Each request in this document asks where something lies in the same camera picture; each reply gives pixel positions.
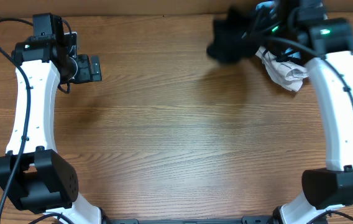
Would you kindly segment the black t-shirt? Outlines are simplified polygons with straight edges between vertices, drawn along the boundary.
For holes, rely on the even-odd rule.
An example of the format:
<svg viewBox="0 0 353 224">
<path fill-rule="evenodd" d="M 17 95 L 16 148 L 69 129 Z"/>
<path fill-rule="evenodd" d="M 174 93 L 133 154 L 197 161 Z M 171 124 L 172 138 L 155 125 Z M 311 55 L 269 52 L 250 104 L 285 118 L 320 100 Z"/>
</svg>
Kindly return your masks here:
<svg viewBox="0 0 353 224">
<path fill-rule="evenodd" d="M 244 13 L 232 6 L 225 19 L 213 20 L 213 41 L 207 46 L 207 56 L 221 64 L 235 64 L 253 57 L 260 45 L 247 38 L 246 32 L 255 21 L 256 12 Z"/>
</svg>

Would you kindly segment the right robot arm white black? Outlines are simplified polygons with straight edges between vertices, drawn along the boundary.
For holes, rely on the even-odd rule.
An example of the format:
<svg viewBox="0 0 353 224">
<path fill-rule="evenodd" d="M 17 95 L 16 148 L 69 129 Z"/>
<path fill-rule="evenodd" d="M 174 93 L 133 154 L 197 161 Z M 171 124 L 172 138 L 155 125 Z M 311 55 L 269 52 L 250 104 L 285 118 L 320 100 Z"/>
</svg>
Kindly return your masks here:
<svg viewBox="0 0 353 224">
<path fill-rule="evenodd" d="M 299 196 L 249 221 L 326 223 L 353 205 L 353 28 L 347 19 L 328 18 L 321 1 L 273 1 L 256 9 L 244 37 L 309 56 L 305 67 L 326 138 L 326 165 L 303 172 Z"/>
</svg>

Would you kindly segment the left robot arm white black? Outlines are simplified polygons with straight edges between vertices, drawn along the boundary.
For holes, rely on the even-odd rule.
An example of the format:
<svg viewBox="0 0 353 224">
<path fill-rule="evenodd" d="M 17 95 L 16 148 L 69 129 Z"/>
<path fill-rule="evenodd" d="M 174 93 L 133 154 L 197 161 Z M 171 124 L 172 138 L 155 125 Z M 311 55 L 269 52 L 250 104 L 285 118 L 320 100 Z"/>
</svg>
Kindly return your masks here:
<svg viewBox="0 0 353 224">
<path fill-rule="evenodd" d="M 60 16 L 36 14 L 30 25 L 33 34 L 7 55 L 16 68 L 17 103 L 0 157 L 2 199 L 38 221 L 107 223 L 103 210 L 80 194 L 76 170 L 57 152 L 53 127 L 57 92 L 101 81 L 99 58 L 78 54 L 77 34 Z"/>
</svg>

